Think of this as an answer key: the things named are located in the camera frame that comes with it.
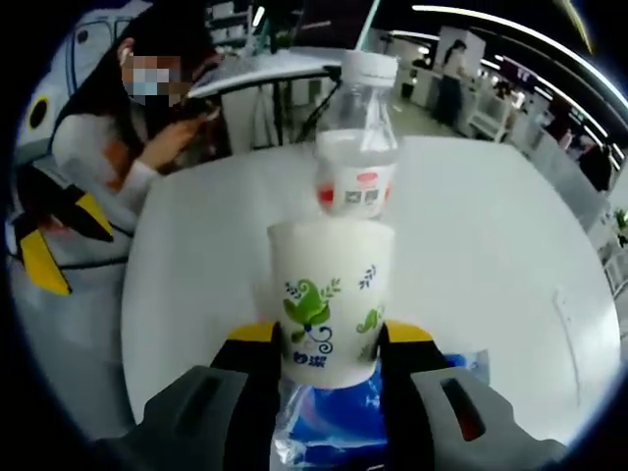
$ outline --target face mask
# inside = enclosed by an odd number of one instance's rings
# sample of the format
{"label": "face mask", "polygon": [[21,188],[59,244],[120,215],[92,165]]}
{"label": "face mask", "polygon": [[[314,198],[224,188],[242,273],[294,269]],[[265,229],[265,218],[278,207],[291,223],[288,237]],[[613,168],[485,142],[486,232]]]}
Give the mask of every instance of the face mask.
{"label": "face mask", "polygon": [[171,69],[133,69],[133,80],[124,86],[130,99],[142,106],[169,108],[179,102],[182,94],[173,94],[172,83],[181,83],[181,74]]}

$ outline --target white table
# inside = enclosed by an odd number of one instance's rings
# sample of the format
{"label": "white table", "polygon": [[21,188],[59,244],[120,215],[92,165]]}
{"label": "white table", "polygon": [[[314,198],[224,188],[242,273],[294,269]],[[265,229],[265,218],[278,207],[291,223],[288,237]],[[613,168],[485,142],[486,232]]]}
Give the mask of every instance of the white table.
{"label": "white table", "polygon": [[[443,352],[488,348],[492,386],[517,422],[569,442],[619,368],[617,317],[594,249],[512,147],[410,139],[385,216],[396,229],[387,315],[427,329]],[[317,212],[314,173],[311,151],[288,146],[154,185],[123,302],[137,421],[151,396],[208,365],[231,329],[272,316],[266,228]]]}
{"label": "white table", "polygon": [[208,72],[197,82],[188,96],[199,98],[246,83],[322,74],[325,67],[338,67],[344,52],[343,49],[295,47],[289,51],[280,50],[272,55],[262,54],[248,59],[252,68],[245,73],[213,78],[214,72]]}

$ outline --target white chair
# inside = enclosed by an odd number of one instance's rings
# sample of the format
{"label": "white chair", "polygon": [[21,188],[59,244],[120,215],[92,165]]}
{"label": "white chair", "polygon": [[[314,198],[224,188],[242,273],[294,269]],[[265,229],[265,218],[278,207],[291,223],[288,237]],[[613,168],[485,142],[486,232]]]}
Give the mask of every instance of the white chair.
{"label": "white chair", "polygon": [[628,248],[621,248],[612,254],[604,264],[604,272],[614,297],[626,290],[628,287]]}
{"label": "white chair", "polygon": [[495,142],[500,142],[506,132],[506,120],[512,105],[498,98],[491,90],[481,92],[469,117],[469,126]]}

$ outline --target green leaf pattern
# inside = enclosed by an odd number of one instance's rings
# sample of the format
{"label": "green leaf pattern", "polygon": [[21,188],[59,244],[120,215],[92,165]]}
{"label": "green leaf pattern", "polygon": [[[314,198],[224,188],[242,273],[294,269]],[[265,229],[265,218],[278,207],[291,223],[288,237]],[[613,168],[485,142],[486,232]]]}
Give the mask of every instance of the green leaf pattern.
{"label": "green leaf pattern", "polygon": [[340,292],[340,278],[333,278],[325,288],[321,289],[321,298],[328,301]]}
{"label": "green leaf pattern", "polygon": [[[320,326],[330,320],[329,301],[340,292],[340,278],[332,279],[326,287],[320,290],[306,279],[300,280],[297,285],[302,297],[297,300],[296,304],[291,299],[284,299],[284,311],[288,317],[304,328],[290,334],[292,343],[302,341],[312,326]],[[290,283],[286,283],[286,286],[287,292],[293,294],[294,286]]]}
{"label": "green leaf pattern", "polygon": [[366,318],[364,319],[363,324],[358,324],[355,330],[358,334],[366,334],[371,329],[375,329],[378,325],[378,322],[382,319],[382,314],[378,309],[371,309]]}

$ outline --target plastic bottle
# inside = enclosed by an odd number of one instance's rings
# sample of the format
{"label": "plastic bottle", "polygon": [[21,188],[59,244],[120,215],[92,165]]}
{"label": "plastic bottle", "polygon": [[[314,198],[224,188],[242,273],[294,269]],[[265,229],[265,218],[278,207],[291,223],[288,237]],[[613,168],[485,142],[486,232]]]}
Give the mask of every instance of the plastic bottle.
{"label": "plastic bottle", "polygon": [[393,185],[398,144],[388,114],[395,57],[347,51],[316,134],[316,190],[333,216],[378,219]]}

